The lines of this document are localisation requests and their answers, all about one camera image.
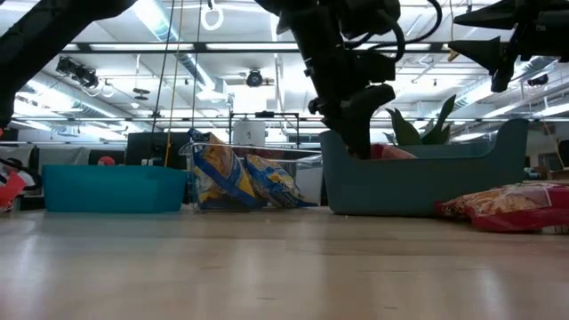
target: gray plastic tub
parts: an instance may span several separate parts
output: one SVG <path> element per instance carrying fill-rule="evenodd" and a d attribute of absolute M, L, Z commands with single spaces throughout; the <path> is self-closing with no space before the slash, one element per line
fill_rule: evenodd
<path fill-rule="evenodd" d="M 338 133 L 320 134 L 328 203 L 335 213 L 432 216 L 434 204 L 524 178 L 528 122 L 510 120 L 494 142 L 405 148 L 418 159 L 359 160 Z"/>

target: wooden floor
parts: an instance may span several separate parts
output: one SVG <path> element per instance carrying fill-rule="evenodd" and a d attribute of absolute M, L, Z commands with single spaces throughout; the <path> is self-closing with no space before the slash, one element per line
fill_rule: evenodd
<path fill-rule="evenodd" d="M 563 319 L 569 236 L 290 213 L 0 219 L 0 319 Z"/>

